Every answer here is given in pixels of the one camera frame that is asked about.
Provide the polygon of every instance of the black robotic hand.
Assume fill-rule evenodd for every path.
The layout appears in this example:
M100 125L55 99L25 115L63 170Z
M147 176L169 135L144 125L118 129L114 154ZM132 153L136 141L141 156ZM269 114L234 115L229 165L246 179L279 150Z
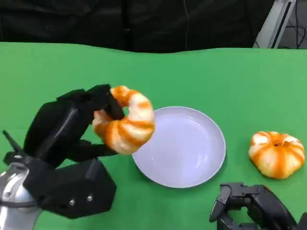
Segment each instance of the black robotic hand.
M81 162L116 154L105 145L92 145L80 140L93 120L94 111L101 109L113 119L124 117L109 85L97 85L88 91L74 90L54 102L45 103L27 132L24 151L54 167L66 158Z
M34 201L0 200L0 205L39 206L72 219L108 211L116 185L97 157L116 152L103 144L80 140L93 121L94 111L101 109L113 119L124 117L109 85L74 90L45 103L26 134L23 148L4 131L14 149L6 154L4 162L10 168L28 172L22 185ZM77 163L58 167L65 159Z
M302 230L307 229L307 213L297 224L291 213L266 186L245 186L243 183L220 185L221 192L213 206L210 222L217 221L218 230ZM229 210L247 207L248 215L255 223L238 225L228 215Z

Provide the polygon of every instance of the croissant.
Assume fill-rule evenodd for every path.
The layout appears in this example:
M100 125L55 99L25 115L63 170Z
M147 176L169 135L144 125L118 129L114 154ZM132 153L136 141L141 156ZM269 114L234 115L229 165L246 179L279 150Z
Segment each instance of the croissant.
M303 144L295 137L278 132L254 134L248 153L260 172L274 179L288 178L305 161Z
M132 154L145 144L154 132L154 110L150 101L126 86L111 89L114 98L129 113L122 120L112 120L104 110L94 112L94 132L111 149Z

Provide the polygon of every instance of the black curtain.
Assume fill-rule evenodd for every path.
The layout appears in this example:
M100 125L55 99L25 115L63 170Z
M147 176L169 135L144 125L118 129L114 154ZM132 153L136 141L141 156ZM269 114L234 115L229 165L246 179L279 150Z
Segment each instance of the black curtain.
M274 0L1 0L0 40L169 53L252 47Z

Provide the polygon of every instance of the plate rim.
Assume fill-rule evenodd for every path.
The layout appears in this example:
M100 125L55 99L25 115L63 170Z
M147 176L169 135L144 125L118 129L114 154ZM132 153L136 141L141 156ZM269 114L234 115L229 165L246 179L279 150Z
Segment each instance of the plate rim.
M167 184L164 184L164 183L160 183L160 182L157 182L156 180L153 180L152 178L150 178L147 174L145 174L139 167L139 164L137 163L137 161L135 160L135 156L134 154L132 154L132 158L133 158L133 161L134 163L136 164L136 166L138 167L138 169L141 171L141 173L143 173L148 179L150 179L151 181L157 183L157 184L160 184L162 186L165 186L165 187L169 187L169 188L192 188L192 187L196 187L200 184L203 184L207 181L209 181L210 179L212 179L221 169L222 165L224 164L224 161L225 161L225 158L226 158L226 140L225 140L225 137L224 137L224 134L222 132L222 129L217 125L217 123L215 121L213 121L208 115L206 115L205 113L197 110L197 109L193 109L193 108L189 108L189 107L185 107L185 106L167 106L167 107L162 107L162 108L159 108L159 109L156 109L154 110L154 113L156 113L157 111L160 111L160 110L165 110L165 109L170 109L170 108L181 108L181 109L186 109L186 110L191 110L191 111L194 111L194 112L197 112L197 113L200 113L202 114L203 116L207 117L218 129L219 133L221 134L222 136L222 139L223 139L223 148L224 148L224 151L223 151L223 160L221 161L220 165L218 166L217 170L215 173L213 173L210 177L208 177L207 179L205 180L201 180L201 182L199 183L196 183L195 185L187 185L187 186L181 186L181 187L178 187L178 186L171 186L171 185L167 185Z

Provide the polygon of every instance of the screw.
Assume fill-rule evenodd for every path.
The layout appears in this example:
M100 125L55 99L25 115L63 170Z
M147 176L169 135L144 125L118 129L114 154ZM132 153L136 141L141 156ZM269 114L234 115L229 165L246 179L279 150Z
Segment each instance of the screw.
M92 201L93 200L93 196L92 195L89 195L87 198L86 198L87 201Z
M74 199L71 199L71 200L69 201L69 205L70 205L70 206L74 206L74 205L75 205L75 203L76 203L76 202L75 202L75 200L74 200Z
M10 193L10 192L6 192L6 193L4 193L4 195L5 195L5 197L10 197L12 194Z

